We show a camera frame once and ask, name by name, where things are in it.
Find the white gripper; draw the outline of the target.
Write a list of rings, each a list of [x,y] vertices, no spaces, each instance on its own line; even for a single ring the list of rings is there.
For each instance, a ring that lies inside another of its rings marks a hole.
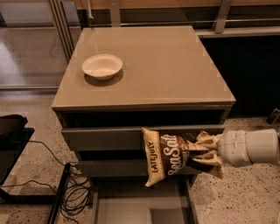
[[[203,165],[221,166],[222,161],[233,167],[252,165],[246,145],[246,132],[243,130],[230,130],[223,134],[210,135],[201,131],[196,137],[196,143],[208,149],[217,150],[215,153],[206,153],[193,156],[192,160]]]

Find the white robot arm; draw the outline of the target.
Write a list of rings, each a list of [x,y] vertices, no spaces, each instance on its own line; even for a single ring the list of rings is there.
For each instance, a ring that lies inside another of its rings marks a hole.
[[[201,131],[196,144],[208,149],[192,160],[204,165],[243,167],[254,164],[280,164],[279,136],[274,129],[229,130],[219,135]]]

